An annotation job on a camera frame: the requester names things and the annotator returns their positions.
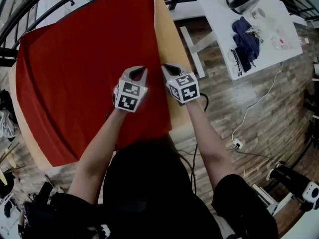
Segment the person's black shirt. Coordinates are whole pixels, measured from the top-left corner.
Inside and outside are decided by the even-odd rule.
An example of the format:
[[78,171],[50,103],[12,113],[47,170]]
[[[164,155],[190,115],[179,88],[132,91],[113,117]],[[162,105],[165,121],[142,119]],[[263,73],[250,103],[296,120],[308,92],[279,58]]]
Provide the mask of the person's black shirt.
[[274,218],[239,175],[217,184],[211,214],[165,138],[121,149],[103,179],[101,204],[62,193],[49,204],[26,203],[22,239],[279,239]]

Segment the black-framed eyeglasses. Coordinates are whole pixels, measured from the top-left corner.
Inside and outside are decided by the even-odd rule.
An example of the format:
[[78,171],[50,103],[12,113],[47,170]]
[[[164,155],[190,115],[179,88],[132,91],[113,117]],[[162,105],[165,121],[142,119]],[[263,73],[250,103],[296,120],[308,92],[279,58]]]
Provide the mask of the black-framed eyeglasses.
[[243,74],[243,68],[236,51],[234,49],[230,49],[230,51],[227,53],[227,56],[229,61],[234,63],[233,72],[237,74],[238,77],[241,77]]

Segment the black mesh office chair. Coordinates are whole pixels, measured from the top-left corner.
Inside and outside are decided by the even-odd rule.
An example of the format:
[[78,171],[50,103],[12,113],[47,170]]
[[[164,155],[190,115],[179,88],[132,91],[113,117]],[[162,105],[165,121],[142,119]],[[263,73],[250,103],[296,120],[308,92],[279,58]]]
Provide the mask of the black mesh office chair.
[[[17,118],[14,112],[14,107],[12,103],[12,99],[10,93],[7,90],[0,90],[0,110],[6,109],[12,114],[12,121],[18,125]],[[14,138],[7,138],[10,142],[12,142]]]

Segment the person's left forearm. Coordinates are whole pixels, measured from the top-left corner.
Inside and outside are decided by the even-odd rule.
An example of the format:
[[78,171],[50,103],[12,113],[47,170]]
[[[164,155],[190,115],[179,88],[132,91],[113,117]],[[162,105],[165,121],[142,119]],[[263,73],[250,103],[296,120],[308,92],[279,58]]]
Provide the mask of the person's left forearm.
[[69,194],[90,204],[98,203],[101,186],[127,113],[114,109],[88,144],[77,164]]

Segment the person's right forearm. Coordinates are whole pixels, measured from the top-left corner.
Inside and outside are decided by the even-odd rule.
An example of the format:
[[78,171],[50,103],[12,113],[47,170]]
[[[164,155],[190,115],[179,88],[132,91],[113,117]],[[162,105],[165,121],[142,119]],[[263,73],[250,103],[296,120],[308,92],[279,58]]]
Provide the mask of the person's right forearm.
[[186,107],[212,189],[215,189],[224,177],[236,173],[231,156],[199,102],[190,101]]

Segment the bunch of keys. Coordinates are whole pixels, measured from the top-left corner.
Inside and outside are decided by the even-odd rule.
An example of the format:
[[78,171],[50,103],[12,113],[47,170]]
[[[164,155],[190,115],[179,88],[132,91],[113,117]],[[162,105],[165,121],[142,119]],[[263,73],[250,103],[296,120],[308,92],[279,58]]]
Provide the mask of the bunch of keys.
[[251,26],[245,31],[245,34],[254,35],[256,38],[260,38],[261,29],[256,26]]

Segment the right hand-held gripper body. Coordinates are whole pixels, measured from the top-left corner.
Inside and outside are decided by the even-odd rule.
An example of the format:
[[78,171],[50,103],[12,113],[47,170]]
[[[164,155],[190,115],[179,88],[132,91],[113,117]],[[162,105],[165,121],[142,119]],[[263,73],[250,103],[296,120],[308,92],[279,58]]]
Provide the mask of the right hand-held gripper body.
[[166,82],[170,95],[179,103],[185,104],[199,98],[199,84],[194,73],[188,73]]

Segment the crumpled grey cloth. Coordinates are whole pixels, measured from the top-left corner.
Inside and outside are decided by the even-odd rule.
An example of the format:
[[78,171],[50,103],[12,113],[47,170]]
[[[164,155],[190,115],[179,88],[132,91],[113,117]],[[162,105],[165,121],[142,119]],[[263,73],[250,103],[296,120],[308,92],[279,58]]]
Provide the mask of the crumpled grey cloth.
[[0,110],[0,137],[14,138],[19,134],[19,128],[11,119],[12,114],[6,110]]

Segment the white table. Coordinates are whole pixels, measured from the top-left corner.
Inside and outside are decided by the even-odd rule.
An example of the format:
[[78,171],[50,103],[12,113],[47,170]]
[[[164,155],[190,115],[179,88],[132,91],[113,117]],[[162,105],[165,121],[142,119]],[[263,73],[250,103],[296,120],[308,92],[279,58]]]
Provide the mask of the white table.
[[288,41],[292,42],[292,46],[288,49],[277,50],[270,38],[266,38],[261,45],[261,53],[255,60],[252,69],[239,75],[238,65],[232,53],[232,49],[235,48],[235,42],[232,37],[234,32],[231,25],[235,20],[239,19],[240,16],[227,7],[225,0],[196,0],[195,2],[190,3],[190,7],[201,7],[204,16],[212,29],[209,34],[200,39],[197,43],[193,43],[186,27],[183,26],[180,28],[200,78],[205,77],[205,71],[198,53],[214,43],[218,44],[229,77],[233,81],[286,61],[303,52],[293,20],[284,6],[284,3],[280,0],[261,0],[261,9],[266,13],[269,13],[279,26],[283,28],[285,37]]

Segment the red tablecloth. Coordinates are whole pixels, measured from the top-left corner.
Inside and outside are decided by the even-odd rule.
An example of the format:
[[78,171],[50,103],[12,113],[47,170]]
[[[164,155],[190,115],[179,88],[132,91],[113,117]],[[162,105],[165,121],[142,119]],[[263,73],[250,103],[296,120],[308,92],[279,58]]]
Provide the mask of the red tablecloth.
[[21,38],[17,102],[51,166],[80,159],[112,106],[113,88],[133,66],[147,68],[148,91],[127,115],[118,148],[169,132],[154,12],[155,0],[95,0]]

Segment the black smartphone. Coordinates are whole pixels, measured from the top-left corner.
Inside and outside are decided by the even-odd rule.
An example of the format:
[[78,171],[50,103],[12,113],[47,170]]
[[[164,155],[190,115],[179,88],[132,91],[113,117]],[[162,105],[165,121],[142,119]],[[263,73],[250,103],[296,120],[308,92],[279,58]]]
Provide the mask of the black smartphone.
[[250,60],[248,58],[248,55],[246,54],[244,47],[242,47],[242,46],[236,47],[235,52],[237,54],[239,64],[240,64],[242,70],[245,73],[248,72],[252,66],[251,66]]

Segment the clear plastic bag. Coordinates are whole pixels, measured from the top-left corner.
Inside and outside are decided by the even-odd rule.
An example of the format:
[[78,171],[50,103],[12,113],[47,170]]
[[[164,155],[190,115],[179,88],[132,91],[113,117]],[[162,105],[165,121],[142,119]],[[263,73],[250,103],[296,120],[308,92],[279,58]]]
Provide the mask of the clear plastic bag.
[[272,46],[278,50],[295,50],[301,48],[300,40],[289,37],[283,30],[276,29],[271,36]]

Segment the clear glass cup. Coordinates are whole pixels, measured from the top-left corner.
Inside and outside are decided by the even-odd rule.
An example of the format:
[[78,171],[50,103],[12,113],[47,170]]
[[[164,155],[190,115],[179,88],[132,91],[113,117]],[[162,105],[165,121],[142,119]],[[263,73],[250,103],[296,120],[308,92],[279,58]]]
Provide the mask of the clear glass cup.
[[266,17],[265,12],[261,8],[257,8],[251,13],[251,17],[255,20],[264,19]]

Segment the yellow round side table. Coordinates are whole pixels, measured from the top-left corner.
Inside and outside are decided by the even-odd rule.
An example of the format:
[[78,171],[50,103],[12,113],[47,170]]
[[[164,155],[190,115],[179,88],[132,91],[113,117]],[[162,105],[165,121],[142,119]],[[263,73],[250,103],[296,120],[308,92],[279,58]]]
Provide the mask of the yellow round side table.
[[14,171],[19,170],[19,169],[21,169],[21,168],[24,167],[24,165],[23,165],[23,166],[18,166],[18,165],[16,164],[16,161],[15,161],[13,155],[11,154],[11,153],[18,147],[18,145],[19,145],[19,142],[16,143],[14,146],[12,146],[12,144],[10,144],[10,145],[3,151],[3,153],[0,155],[0,166],[1,166],[1,164],[2,164],[4,161],[8,161],[9,164],[10,164],[10,166],[11,166],[11,168],[10,168],[9,170],[7,170],[7,171],[2,171],[2,169],[1,169],[1,167],[0,167],[0,181],[2,181],[5,186],[8,185],[8,182],[7,182],[7,179],[5,178],[5,175],[6,175],[7,173],[14,172]]

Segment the navy blue cloth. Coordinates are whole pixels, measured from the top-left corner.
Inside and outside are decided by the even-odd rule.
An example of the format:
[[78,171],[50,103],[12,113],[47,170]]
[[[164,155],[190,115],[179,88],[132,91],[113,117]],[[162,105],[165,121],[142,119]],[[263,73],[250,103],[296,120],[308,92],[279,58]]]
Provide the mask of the navy blue cloth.
[[258,58],[260,48],[259,39],[255,35],[247,33],[251,27],[252,25],[244,17],[240,17],[232,24],[232,30],[235,33],[233,40],[238,47],[242,46],[245,49],[249,61],[253,62]]

